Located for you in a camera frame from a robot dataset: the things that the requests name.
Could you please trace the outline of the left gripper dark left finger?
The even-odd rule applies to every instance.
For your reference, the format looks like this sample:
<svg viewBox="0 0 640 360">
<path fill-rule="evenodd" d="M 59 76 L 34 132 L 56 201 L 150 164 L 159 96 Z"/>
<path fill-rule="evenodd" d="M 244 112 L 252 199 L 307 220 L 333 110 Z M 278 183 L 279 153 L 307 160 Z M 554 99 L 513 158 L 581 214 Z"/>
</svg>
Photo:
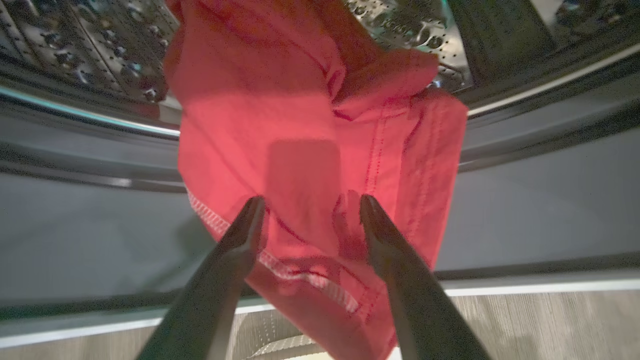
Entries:
<svg viewBox="0 0 640 360">
<path fill-rule="evenodd" d="M 265 199 L 251 197 L 138 354 L 139 360 L 224 359 L 245 278 L 261 243 Z"/>
</svg>

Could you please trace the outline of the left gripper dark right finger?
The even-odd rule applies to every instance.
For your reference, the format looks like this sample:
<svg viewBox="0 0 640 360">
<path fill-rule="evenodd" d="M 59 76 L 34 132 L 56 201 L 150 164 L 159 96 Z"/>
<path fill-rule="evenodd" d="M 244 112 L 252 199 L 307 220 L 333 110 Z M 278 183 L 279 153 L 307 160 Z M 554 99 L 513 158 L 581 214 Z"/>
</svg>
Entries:
<svg viewBox="0 0 640 360">
<path fill-rule="evenodd" d="M 488 360 L 489 353 L 378 200 L 363 194 L 368 257 L 385 284 L 405 360 Z"/>
</svg>

